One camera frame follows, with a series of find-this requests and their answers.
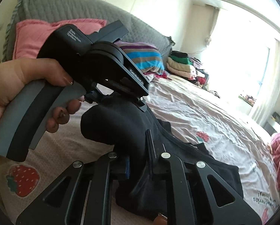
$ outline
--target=handle grip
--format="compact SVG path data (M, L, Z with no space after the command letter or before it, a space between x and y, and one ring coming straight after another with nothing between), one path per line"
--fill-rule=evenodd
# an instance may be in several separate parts
M0 155L23 162L28 149L35 149L44 134L53 109L66 107L68 101L85 93L85 88L77 82L60 87L35 80L24 86L0 119Z

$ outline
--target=striped pillow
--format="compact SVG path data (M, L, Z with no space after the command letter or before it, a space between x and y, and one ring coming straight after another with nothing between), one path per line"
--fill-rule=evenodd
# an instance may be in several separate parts
M119 41L116 43L126 55L145 73L147 71L162 74L164 71L163 60L158 49L149 43L128 43Z

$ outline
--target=green folded cloth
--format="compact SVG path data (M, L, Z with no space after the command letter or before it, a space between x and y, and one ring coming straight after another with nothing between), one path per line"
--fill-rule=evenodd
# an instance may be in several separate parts
M176 56L170 56L170 57L178 63L193 65L193 63L190 62L189 58L178 58Z

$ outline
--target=triangular cutout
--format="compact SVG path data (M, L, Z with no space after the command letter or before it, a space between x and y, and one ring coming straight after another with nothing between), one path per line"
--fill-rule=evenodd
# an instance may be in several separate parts
M64 178L63 181L45 198L44 202L55 208L61 207L70 180L71 177Z
M233 197L213 175L208 175L207 179L214 194L217 206L223 207L235 201L235 197Z

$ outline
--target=silver screw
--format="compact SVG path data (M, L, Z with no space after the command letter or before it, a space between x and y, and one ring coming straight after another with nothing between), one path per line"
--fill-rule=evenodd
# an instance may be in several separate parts
M167 158L170 158L171 155L170 155L168 152L163 152L163 153L161 154L161 157L167 159Z
M116 157L117 157L117 153L116 153L116 152L110 152L110 153L108 154L108 157L110 157L110 158L116 158Z
M204 168L206 166L206 164L202 161L199 161L196 163L196 166L199 167L199 168Z
M82 162L80 162L80 161L75 161L72 165L73 165L73 167L75 167L75 168L80 168L80 167L82 166Z

